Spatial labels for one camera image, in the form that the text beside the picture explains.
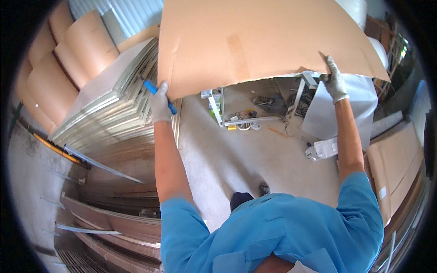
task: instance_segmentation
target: corrugated metal wall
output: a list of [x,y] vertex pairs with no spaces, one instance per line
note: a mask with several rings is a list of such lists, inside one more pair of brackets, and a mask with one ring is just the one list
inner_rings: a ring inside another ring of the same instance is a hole
[[69,0],[74,19],[96,9],[103,15],[112,9],[126,38],[161,21],[163,0]]

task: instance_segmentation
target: hand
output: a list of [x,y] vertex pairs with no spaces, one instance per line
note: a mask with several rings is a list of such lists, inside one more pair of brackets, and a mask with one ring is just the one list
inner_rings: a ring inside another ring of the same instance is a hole
[[339,100],[348,99],[349,95],[346,92],[343,76],[331,56],[326,57],[326,63],[331,69],[331,75],[322,74],[320,79],[325,82],[326,90],[336,104]]
[[171,110],[168,107],[167,98],[168,84],[162,81],[161,85],[155,95],[150,94],[150,108],[152,109],[153,124],[158,121],[168,121],[171,123]]

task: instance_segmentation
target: forearm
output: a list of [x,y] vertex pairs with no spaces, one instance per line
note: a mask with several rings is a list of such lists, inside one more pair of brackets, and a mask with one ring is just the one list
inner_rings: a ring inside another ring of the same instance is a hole
[[338,127],[338,168],[340,181],[343,182],[349,174],[364,171],[364,159],[349,99],[340,100],[335,104],[335,114]]
[[156,190],[160,203],[178,197],[194,204],[170,122],[155,123],[154,135]]

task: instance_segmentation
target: blue handle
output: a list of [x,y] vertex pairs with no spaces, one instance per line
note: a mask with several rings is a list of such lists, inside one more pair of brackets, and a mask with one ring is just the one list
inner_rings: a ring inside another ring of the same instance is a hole
[[[147,89],[149,89],[149,91],[152,93],[152,95],[155,95],[158,91],[158,88],[152,83],[152,81],[147,80],[144,82],[144,87],[146,87]],[[171,104],[171,102],[168,102],[168,107],[171,110],[171,114],[176,114],[177,113],[177,109],[176,107]]]

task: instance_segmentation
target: shoe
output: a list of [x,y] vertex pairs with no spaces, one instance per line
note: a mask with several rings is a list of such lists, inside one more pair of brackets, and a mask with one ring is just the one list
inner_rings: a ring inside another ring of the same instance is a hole
[[258,189],[260,189],[260,197],[266,194],[270,194],[270,186],[265,181],[260,183]]

